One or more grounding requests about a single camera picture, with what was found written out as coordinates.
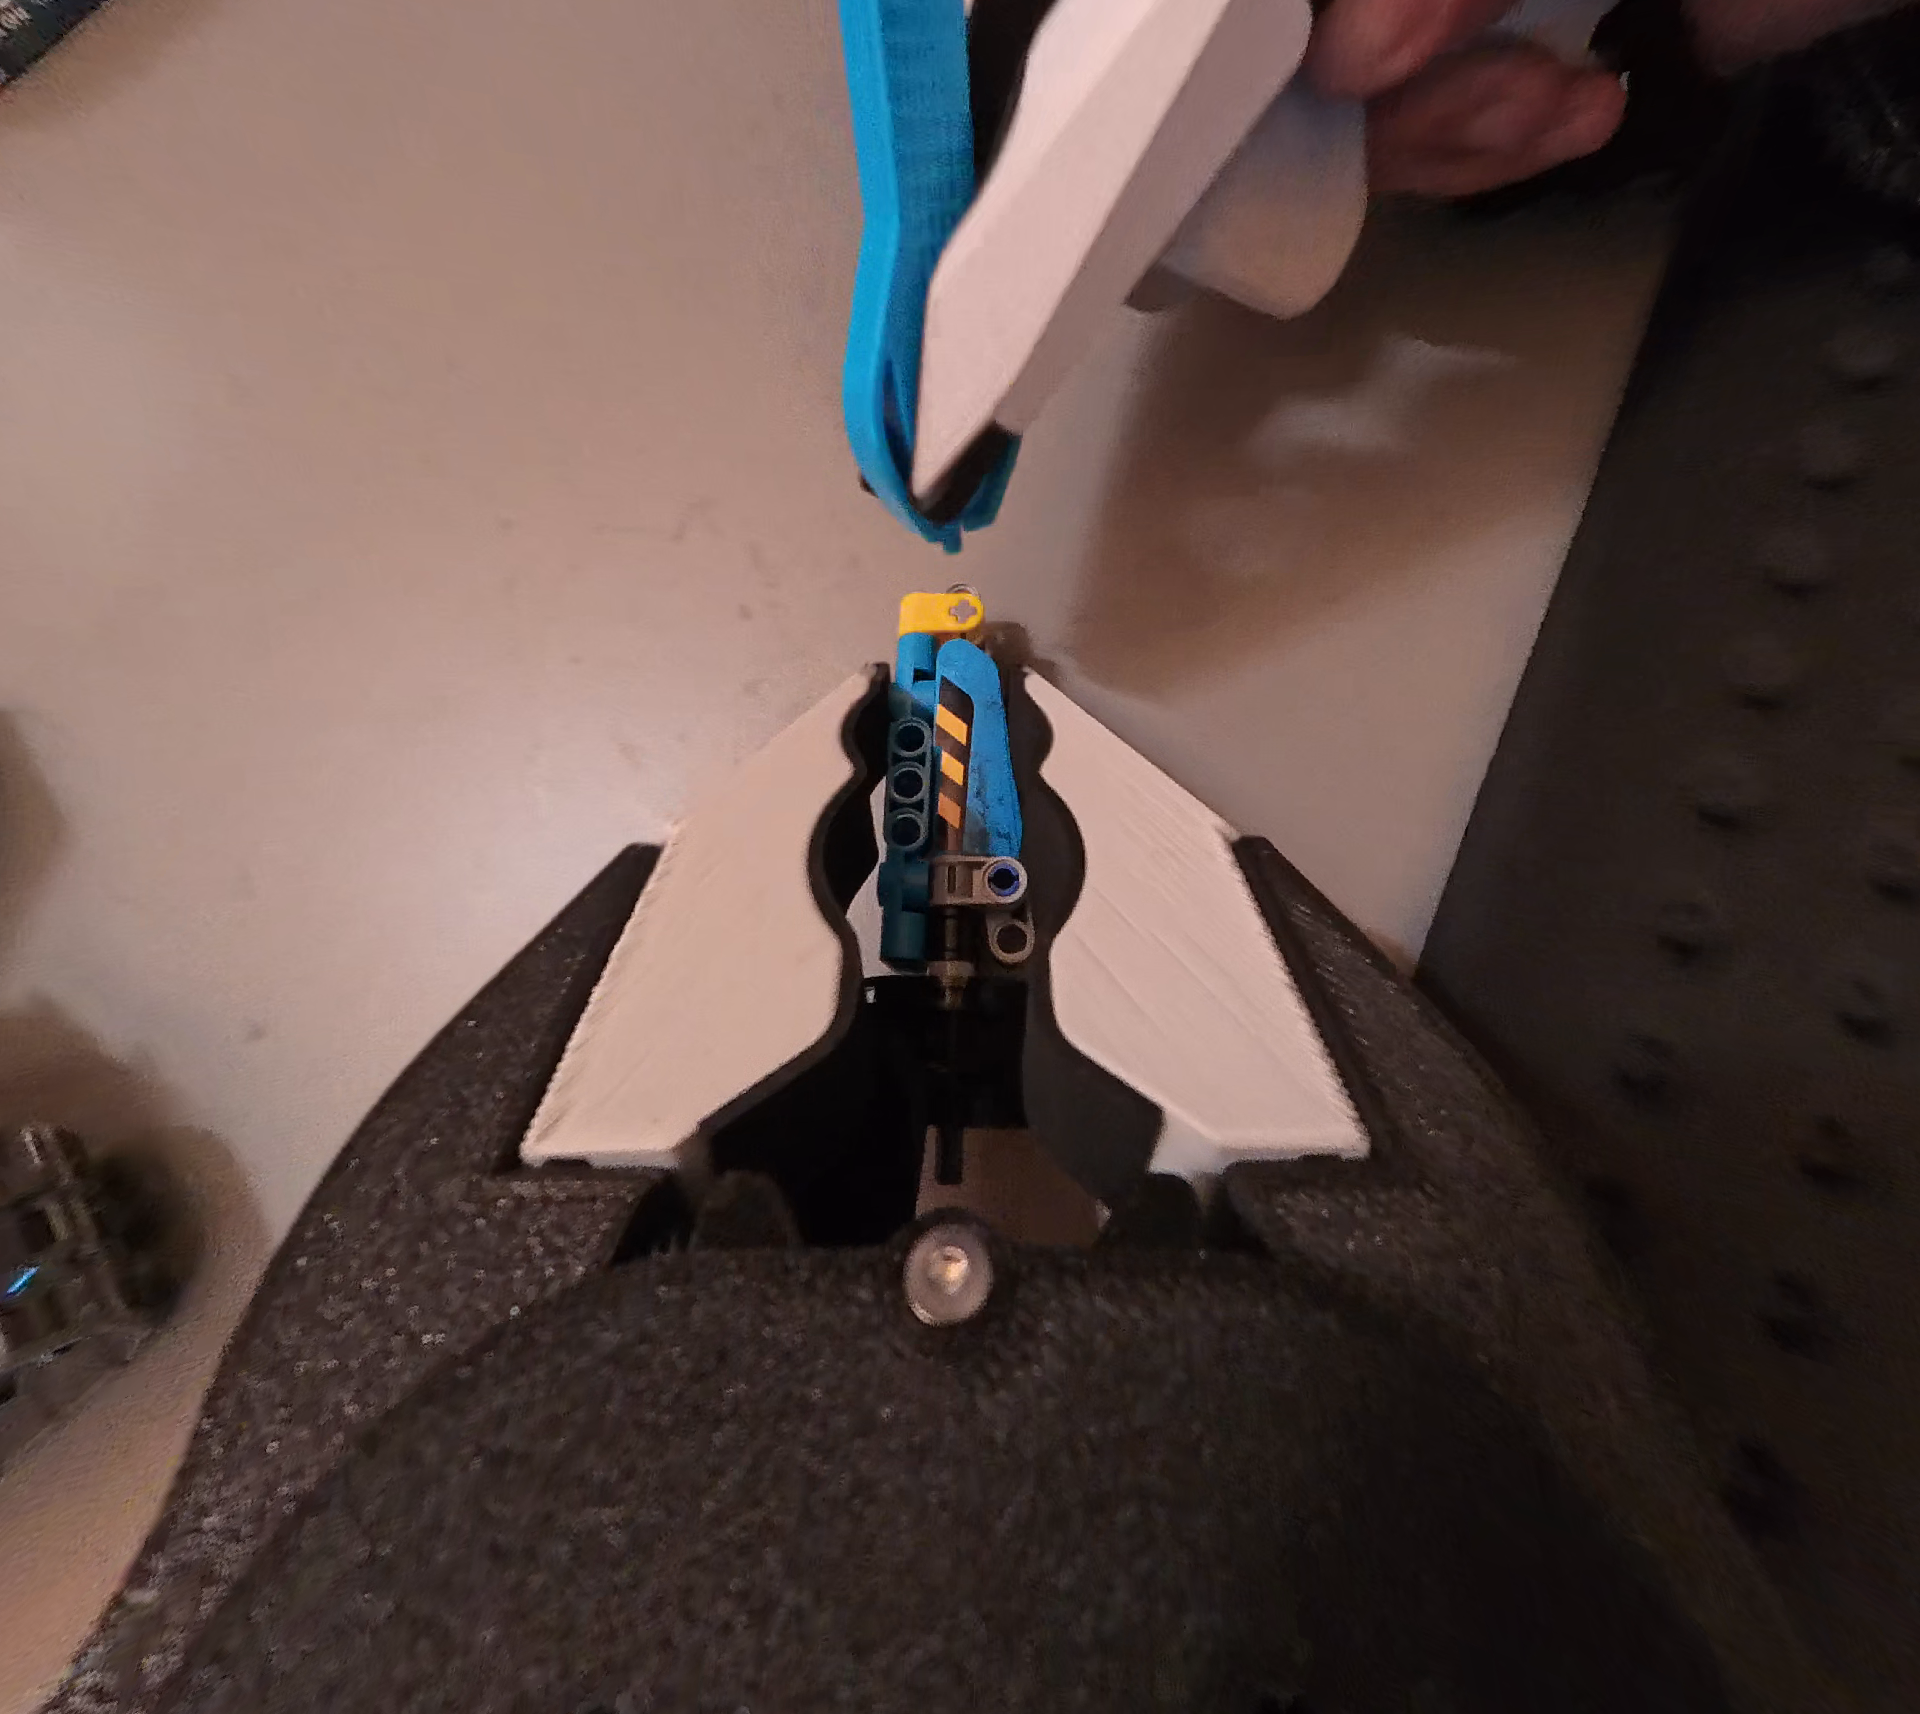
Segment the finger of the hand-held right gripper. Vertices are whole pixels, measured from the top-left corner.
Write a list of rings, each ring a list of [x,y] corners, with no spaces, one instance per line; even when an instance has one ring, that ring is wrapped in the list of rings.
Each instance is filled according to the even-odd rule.
[[[1306,0],[1057,0],[935,263],[910,508],[1026,432],[1306,53]]]

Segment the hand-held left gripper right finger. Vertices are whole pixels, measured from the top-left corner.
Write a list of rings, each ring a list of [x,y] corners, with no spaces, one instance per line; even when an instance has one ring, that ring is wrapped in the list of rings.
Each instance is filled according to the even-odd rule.
[[[1026,963],[1019,1106],[1096,1200],[1151,1175],[1364,1161],[1300,945],[1244,840],[1036,668],[1019,668]]]

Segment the blue grey brick assembly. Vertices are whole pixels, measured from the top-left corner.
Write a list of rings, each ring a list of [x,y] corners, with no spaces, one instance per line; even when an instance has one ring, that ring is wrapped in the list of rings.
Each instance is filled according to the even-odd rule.
[[[900,599],[880,762],[880,963],[919,977],[904,1006],[935,1175],[964,1183],[964,1137],[1008,1118],[1019,973],[1036,945],[1019,787],[984,599],[971,582]]]

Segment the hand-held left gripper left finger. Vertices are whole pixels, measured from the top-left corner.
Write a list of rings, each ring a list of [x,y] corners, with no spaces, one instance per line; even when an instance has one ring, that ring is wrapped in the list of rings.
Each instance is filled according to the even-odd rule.
[[[523,1163],[708,1161],[715,1125],[852,1032],[880,739],[867,664],[700,783],[520,1137]]]

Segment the blue brick separator tool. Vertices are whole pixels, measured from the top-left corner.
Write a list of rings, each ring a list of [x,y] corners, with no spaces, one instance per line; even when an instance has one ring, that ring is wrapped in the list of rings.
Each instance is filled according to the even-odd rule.
[[[964,550],[995,519],[1017,436],[984,432],[954,488],[918,488],[919,312],[935,263],[975,201],[971,0],[833,0],[852,143],[858,143],[858,278],[845,323],[839,414],[858,478],[904,531]]]

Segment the blue tracked toy robot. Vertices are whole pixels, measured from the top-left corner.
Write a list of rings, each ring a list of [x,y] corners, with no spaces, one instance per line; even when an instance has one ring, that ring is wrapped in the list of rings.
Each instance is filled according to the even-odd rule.
[[[196,1239],[172,1175],[69,1125],[0,1137],[0,1471],[85,1402],[181,1306]]]

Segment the white desk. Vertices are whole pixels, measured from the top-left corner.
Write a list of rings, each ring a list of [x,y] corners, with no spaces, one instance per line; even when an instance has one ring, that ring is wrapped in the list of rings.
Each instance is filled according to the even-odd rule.
[[[833,0],[112,0],[8,94],[8,1116],[211,1232],[8,1476],[8,1708],[369,1100],[935,578],[852,247]],[[1420,957],[1664,257],[1411,211],[1293,329],[1120,312],[947,578]]]

